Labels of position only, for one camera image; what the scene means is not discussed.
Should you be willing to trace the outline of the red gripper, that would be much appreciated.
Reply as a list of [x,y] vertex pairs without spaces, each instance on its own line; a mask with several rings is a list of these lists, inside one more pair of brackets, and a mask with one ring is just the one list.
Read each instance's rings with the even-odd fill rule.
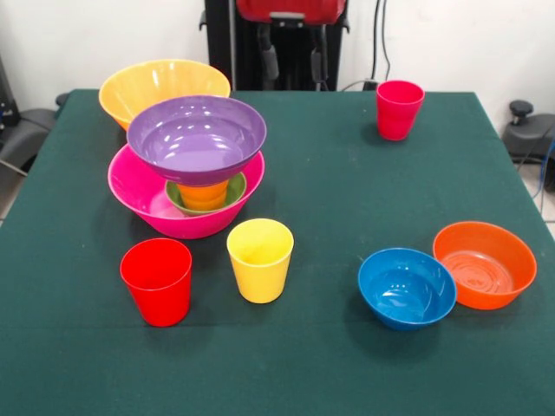
[[347,6],[346,0],[237,0],[238,13],[258,25],[258,47],[262,59],[263,82],[279,77],[278,57],[271,42],[271,27],[312,27],[313,50],[310,54],[314,82],[328,78],[326,26],[334,25]]

